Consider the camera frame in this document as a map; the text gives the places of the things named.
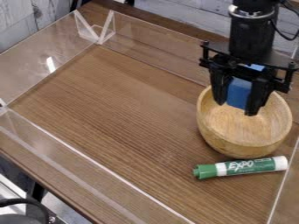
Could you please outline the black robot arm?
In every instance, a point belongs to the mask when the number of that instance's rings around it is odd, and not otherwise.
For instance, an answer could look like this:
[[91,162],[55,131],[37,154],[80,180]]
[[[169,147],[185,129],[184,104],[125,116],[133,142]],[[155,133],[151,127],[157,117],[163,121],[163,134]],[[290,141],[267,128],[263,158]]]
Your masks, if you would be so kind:
[[274,49],[279,7],[290,7],[287,0],[232,0],[227,42],[203,41],[199,65],[209,71],[214,101],[230,102],[230,88],[235,80],[247,85],[244,114],[254,116],[272,92],[288,92],[299,64]]

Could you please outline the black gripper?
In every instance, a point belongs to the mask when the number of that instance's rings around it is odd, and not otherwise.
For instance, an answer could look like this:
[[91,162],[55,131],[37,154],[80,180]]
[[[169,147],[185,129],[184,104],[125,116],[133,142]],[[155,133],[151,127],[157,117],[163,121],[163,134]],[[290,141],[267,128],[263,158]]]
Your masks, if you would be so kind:
[[280,3],[232,3],[228,6],[228,42],[204,41],[200,65],[209,69],[212,97],[219,105],[228,98],[232,78],[251,81],[246,115],[255,116],[274,90],[287,93],[298,65],[274,49],[275,35],[294,41],[278,27]]

